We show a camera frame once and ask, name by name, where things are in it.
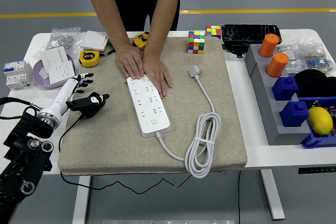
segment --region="tape measure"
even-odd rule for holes
[[[133,39],[133,46],[139,47],[141,51],[145,49],[147,40],[148,40],[149,32],[146,31],[144,33],[138,34]]]
[[[79,63],[86,68],[92,68],[100,62],[99,51],[82,51],[79,55]]]

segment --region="blue tray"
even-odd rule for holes
[[[309,103],[315,100],[318,100],[322,104],[322,106],[326,108],[330,106],[336,106],[336,97],[300,97],[299,98],[299,101],[305,102],[307,106],[309,105]],[[301,142],[304,148],[313,149],[317,147],[336,146],[336,136],[324,136],[324,137],[317,136],[313,133],[309,123],[308,123],[308,127],[311,133]]]

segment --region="table leg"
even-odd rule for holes
[[[79,184],[90,186],[91,176],[80,176]],[[86,210],[88,206],[89,190],[86,187],[78,186],[75,210],[72,224],[85,224]]]
[[[269,208],[271,210],[273,220],[283,220],[285,214],[282,209],[277,185],[275,184],[271,169],[260,170],[263,177],[264,187],[267,194]]]

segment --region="human hand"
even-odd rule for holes
[[[144,75],[141,51],[137,47],[133,47],[131,44],[124,48],[119,49],[115,57],[116,62],[120,70],[125,77],[131,77],[134,79],[140,79]]]
[[[165,83],[169,88],[172,88],[173,84],[163,62],[158,57],[144,54],[142,63],[144,72],[158,90],[160,97],[165,97],[167,95]]]

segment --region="plastic bag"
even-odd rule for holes
[[[79,58],[80,43],[84,36],[85,33],[80,32],[80,27],[53,28],[44,50],[63,46],[66,54],[73,58]]]
[[[277,50],[289,57],[286,70],[290,76],[305,69],[317,69],[325,74],[329,71],[329,64],[322,43],[315,42],[312,39],[303,39],[278,46]]]

